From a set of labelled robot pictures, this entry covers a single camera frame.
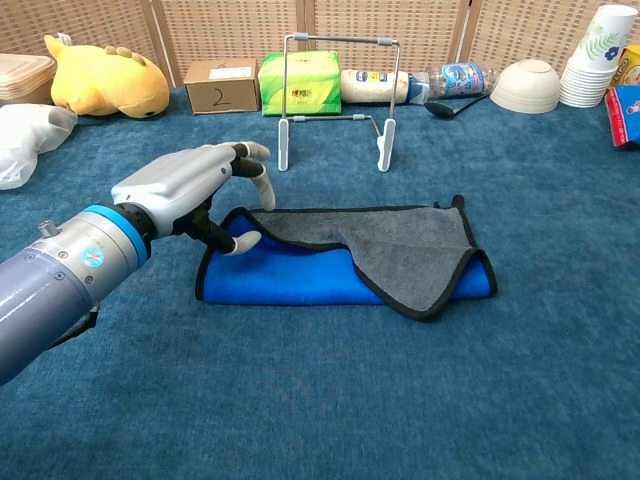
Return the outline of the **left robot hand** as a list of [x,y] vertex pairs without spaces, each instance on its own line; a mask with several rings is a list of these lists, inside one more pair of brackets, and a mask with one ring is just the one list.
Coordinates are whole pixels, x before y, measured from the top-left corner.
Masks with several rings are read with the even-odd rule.
[[257,231],[231,236],[209,218],[212,198],[232,177],[250,179],[264,210],[275,208],[275,193],[264,162],[269,149],[256,142],[202,145],[158,157],[111,189],[115,204],[133,204],[148,215],[155,236],[187,234],[227,256],[252,249]]

